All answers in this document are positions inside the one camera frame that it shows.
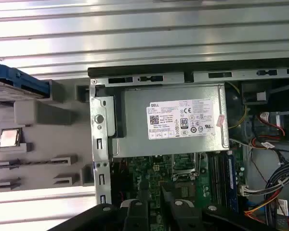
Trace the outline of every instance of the aluminum surface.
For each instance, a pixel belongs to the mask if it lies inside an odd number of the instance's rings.
[[[227,150],[229,148],[227,123],[224,123],[222,128],[215,127],[215,135],[148,139],[146,107],[150,102],[187,99],[211,99],[214,124],[217,123],[220,114],[226,116],[225,92],[222,84],[163,86],[125,91],[126,137],[112,140],[114,157]]]
[[[0,0],[0,63],[88,67],[289,57],[289,0]]]
[[[0,192],[0,231],[44,231],[95,205],[94,186]]]

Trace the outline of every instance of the metal frame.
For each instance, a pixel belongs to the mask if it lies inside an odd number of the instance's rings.
[[[269,74],[266,75],[259,75],[259,70],[264,70],[267,72],[268,70],[276,70],[277,74],[271,76]],[[96,193],[97,193],[97,200],[98,203],[103,203],[101,196],[106,195],[106,202],[110,203],[108,197],[111,199],[110,193],[110,177],[105,177],[105,185],[99,184],[101,174],[109,175],[109,155],[108,155],[108,137],[113,135],[115,129],[115,119],[111,116],[114,113],[114,105],[110,102],[113,101],[111,97],[96,97],[95,96],[95,87],[98,86],[105,86],[106,88],[111,87],[137,87],[137,86],[144,86],[144,85],[186,85],[186,84],[203,84],[203,83],[218,83],[224,81],[238,81],[238,80],[264,80],[264,79],[278,79],[278,78],[289,78],[289,74],[287,72],[288,68],[258,68],[258,69],[245,69],[245,70],[224,70],[224,71],[194,71],[193,73],[193,83],[186,83],[184,79],[184,70],[181,72],[170,72],[170,73],[163,73],[162,71],[154,74],[132,74],[132,75],[120,75],[118,76],[102,76],[91,79],[91,88],[90,88],[90,107],[91,107],[91,123],[92,123],[92,151],[93,151],[93,160],[95,162],[95,169],[94,169],[94,177],[96,182]],[[231,77],[218,77],[218,78],[210,78],[210,73],[224,73],[224,72],[231,72]],[[151,82],[139,81],[140,77],[150,77],[153,75],[163,75],[162,82]],[[110,78],[130,78],[132,79],[131,82],[125,83],[109,83]],[[103,105],[103,100],[107,100],[106,105]],[[98,124],[96,122],[96,116],[102,115],[105,120],[103,123]],[[102,146],[101,150],[97,149],[97,139],[102,139]],[[99,166],[103,165],[103,161],[107,163],[105,167],[96,168],[97,163]]]

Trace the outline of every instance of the blue drive tray handle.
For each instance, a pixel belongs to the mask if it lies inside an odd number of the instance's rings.
[[[49,83],[0,64],[0,102],[48,98]]]

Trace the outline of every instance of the yellow cable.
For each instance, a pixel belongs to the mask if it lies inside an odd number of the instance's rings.
[[[237,91],[237,93],[240,94],[240,90],[239,90],[239,88],[236,87],[236,85],[234,85],[234,84],[231,83],[231,82],[226,82],[226,83],[228,83],[229,85],[231,85],[231,86]]]
[[[272,198],[271,200],[269,200],[268,202],[265,202],[264,204],[254,208],[254,209],[251,209],[251,210],[247,210],[247,211],[244,211],[244,213],[247,213],[247,214],[250,214],[250,213],[253,213],[255,212],[257,209],[267,205],[268,203],[271,203],[272,201],[274,201],[276,198],[278,197],[278,195],[276,195],[274,198]]]
[[[226,83],[228,83],[230,86],[232,86],[232,87],[237,91],[237,93],[240,94],[240,90],[239,90],[239,88],[236,87],[236,85],[234,85],[234,84],[232,84],[232,83],[230,83],[230,82],[226,82]],[[243,116],[240,118],[240,120],[237,122],[237,124],[229,127],[228,129],[236,128],[236,127],[239,126],[241,123],[243,123],[243,121],[245,120],[246,115],[247,115],[247,106],[244,107]]]

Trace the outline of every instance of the white label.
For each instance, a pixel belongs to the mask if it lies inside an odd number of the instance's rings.
[[[269,142],[264,142],[264,143],[261,143],[261,144],[262,144],[262,146],[264,146],[264,147],[266,147],[266,148],[275,148],[275,146],[272,145],[272,144],[269,143]]]
[[[215,135],[210,99],[153,102],[146,115],[150,140]]]
[[[266,122],[269,122],[269,115],[270,115],[269,112],[262,112],[262,113],[260,114],[260,118],[261,118],[262,120],[266,121]]]
[[[288,201],[279,199],[278,202],[279,203],[277,203],[277,206],[278,206],[277,214],[279,214],[279,215],[284,215],[285,214],[285,216],[289,216]]]

